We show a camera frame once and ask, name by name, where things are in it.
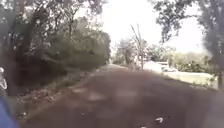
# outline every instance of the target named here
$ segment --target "roadside grass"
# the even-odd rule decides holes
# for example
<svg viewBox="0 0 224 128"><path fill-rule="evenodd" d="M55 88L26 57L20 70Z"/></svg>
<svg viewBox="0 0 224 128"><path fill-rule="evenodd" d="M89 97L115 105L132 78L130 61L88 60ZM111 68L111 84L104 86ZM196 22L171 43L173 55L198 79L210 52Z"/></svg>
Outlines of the roadside grass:
<svg viewBox="0 0 224 128"><path fill-rule="evenodd" d="M193 86L202 86L209 88L217 88L217 79L211 75L203 73L183 73L183 72L164 72L163 76L176 80L187 82Z"/></svg>

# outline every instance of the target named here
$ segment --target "road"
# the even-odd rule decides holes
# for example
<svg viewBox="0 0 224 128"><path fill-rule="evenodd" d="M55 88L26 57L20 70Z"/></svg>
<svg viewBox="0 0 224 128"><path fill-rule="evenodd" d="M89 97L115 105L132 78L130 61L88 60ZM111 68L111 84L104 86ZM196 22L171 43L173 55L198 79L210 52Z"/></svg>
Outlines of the road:
<svg viewBox="0 0 224 128"><path fill-rule="evenodd" d="M216 91L194 89L146 72L112 69L72 87L70 94L34 114L21 127L207 128L205 124L223 122L209 114Z"/></svg>

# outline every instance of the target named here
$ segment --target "blue object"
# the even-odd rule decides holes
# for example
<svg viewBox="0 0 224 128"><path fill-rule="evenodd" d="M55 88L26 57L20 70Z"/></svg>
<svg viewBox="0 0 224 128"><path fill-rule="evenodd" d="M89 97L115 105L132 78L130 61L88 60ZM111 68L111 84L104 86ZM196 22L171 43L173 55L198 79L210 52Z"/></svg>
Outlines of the blue object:
<svg viewBox="0 0 224 128"><path fill-rule="evenodd" d="M0 128L19 128L2 97L0 97Z"/></svg>

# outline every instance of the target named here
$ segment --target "sky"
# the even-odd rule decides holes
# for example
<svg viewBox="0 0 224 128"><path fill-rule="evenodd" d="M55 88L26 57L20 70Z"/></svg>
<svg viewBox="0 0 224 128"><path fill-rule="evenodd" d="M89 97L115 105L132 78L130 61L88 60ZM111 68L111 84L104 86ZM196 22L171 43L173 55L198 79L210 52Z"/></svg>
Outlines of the sky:
<svg viewBox="0 0 224 128"><path fill-rule="evenodd" d="M195 13L197 8L191 8L188 13ZM139 24L140 33L148 44L159 43L161 27L155 23L157 13L147 0L108 0L103 6L101 20L103 30L110 34L111 46L121 39L133 35L130 25ZM196 19L183 22L178 37L172 38L166 45L174 46L180 52L203 52L202 32Z"/></svg>

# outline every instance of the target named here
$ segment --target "tree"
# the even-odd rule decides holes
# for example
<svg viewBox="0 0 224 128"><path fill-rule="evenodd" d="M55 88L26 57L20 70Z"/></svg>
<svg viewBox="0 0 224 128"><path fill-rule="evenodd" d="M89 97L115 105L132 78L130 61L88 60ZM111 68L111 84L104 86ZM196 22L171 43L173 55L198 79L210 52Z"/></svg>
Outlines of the tree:
<svg viewBox="0 0 224 128"><path fill-rule="evenodd" d="M146 48L147 60L153 58L154 61L168 61L174 51L173 47L151 44Z"/></svg>
<svg viewBox="0 0 224 128"><path fill-rule="evenodd" d="M200 8L200 15L187 15L186 10L193 4ZM224 71L223 36L224 30L224 1L222 0L176 0L154 2L154 9L159 12L157 23L162 26L162 41L169 40L176 31L181 28L181 21L186 18L195 17L203 26L205 36L205 47L213 55L213 60L219 66L220 74Z"/></svg>
<svg viewBox="0 0 224 128"><path fill-rule="evenodd" d="M121 40L117 45L117 52L116 52L116 63L123 63L124 60L125 64L129 65L134 62L134 57L136 55L136 47L134 44L134 40L132 38Z"/></svg>
<svg viewBox="0 0 224 128"><path fill-rule="evenodd" d="M91 10L91 16L100 14L103 3L103 0L0 1L0 65L5 69L9 90L21 85L26 76L39 79L51 71L54 73L50 76L54 76L64 72L63 66L70 62L84 63L80 58L85 59L86 65L87 60L96 64L108 60L109 35L90 28L88 17L75 17L83 8ZM77 29L78 23L87 23L85 32Z"/></svg>
<svg viewBox="0 0 224 128"><path fill-rule="evenodd" d="M137 42L137 58L138 58L138 61L140 61L141 70L143 71L144 57L145 57L144 50L147 46L147 42L142 39L138 24L137 24L137 32L132 25L131 25L131 28L132 28L132 31L134 33L134 36L135 36L135 39Z"/></svg>

